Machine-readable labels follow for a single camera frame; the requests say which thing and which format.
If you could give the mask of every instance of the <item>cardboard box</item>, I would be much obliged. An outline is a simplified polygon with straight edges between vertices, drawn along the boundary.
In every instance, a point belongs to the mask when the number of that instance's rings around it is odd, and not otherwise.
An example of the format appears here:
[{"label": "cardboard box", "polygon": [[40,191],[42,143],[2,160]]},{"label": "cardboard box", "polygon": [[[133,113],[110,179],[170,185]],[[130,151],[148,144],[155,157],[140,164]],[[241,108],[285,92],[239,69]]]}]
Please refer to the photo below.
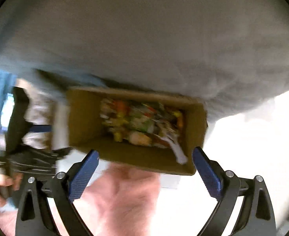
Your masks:
[{"label": "cardboard box", "polygon": [[[178,164],[171,149],[115,142],[100,118],[100,102],[105,97],[160,102],[184,110],[185,128],[181,146],[189,159],[188,163]],[[122,89],[80,87],[69,90],[68,100],[70,146],[86,153],[94,149],[102,159],[146,170],[177,175],[193,175],[196,172],[192,150],[196,146],[203,146],[207,129],[206,111],[199,99]]]}]

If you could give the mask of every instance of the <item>gray fabric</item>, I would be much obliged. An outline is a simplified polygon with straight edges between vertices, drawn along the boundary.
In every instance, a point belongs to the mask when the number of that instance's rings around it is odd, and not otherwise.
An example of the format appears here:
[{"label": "gray fabric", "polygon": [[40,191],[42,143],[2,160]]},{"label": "gray fabric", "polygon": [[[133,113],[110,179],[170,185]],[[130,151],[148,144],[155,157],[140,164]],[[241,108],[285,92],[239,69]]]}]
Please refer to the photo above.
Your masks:
[{"label": "gray fabric", "polygon": [[75,84],[94,84],[95,75],[200,97],[215,121],[289,90],[289,6],[284,0],[8,0],[0,10],[0,67],[60,100],[65,89],[42,72]]}]

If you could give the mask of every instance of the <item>blue gripper pad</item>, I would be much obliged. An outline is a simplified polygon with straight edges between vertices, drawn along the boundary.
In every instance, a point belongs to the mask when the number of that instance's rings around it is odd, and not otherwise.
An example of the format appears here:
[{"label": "blue gripper pad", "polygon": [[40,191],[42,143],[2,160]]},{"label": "blue gripper pad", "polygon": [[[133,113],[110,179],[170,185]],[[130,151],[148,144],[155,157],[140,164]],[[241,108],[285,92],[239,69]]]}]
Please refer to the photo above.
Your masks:
[{"label": "blue gripper pad", "polygon": [[193,162],[210,196],[219,201],[222,196],[222,181],[214,172],[211,161],[200,147],[196,147],[193,151]]},{"label": "blue gripper pad", "polygon": [[71,203],[75,199],[81,198],[84,189],[98,166],[99,159],[98,152],[91,151],[81,162],[81,168],[78,170],[77,174],[73,177],[73,180],[69,184],[68,199]]}]

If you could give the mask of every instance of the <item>pile of small items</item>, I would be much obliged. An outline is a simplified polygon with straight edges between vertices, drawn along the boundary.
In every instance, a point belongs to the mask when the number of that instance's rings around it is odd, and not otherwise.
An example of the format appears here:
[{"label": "pile of small items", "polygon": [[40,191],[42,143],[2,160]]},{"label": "pile of small items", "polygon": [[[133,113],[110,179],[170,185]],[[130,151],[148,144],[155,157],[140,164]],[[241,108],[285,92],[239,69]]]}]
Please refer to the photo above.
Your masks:
[{"label": "pile of small items", "polygon": [[100,116],[116,142],[125,139],[134,145],[171,148],[178,163],[187,162],[179,145],[184,127],[180,110],[161,103],[104,98]]}]

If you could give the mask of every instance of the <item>silver screw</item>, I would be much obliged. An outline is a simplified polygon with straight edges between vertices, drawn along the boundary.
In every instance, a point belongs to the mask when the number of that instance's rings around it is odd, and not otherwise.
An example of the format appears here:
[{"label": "silver screw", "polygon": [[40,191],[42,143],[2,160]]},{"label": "silver screw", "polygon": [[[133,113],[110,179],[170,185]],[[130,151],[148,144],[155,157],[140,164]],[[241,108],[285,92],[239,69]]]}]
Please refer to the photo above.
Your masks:
[{"label": "silver screw", "polygon": [[58,174],[57,174],[57,178],[58,179],[63,179],[64,177],[65,177],[65,172],[59,172]]},{"label": "silver screw", "polygon": [[35,178],[33,176],[31,176],[29,179],[28,179],[28,182],[31,184],[35,181]]},{"label": "silver screw", "polygon": [[228,177],[233,177],[234,173],[231,170],[227,170],[225,173]]},{"label": "silver screw", "polygon": [[262,176],[256,176],[256,179],[257,179],[258,182],[264,181]]}]

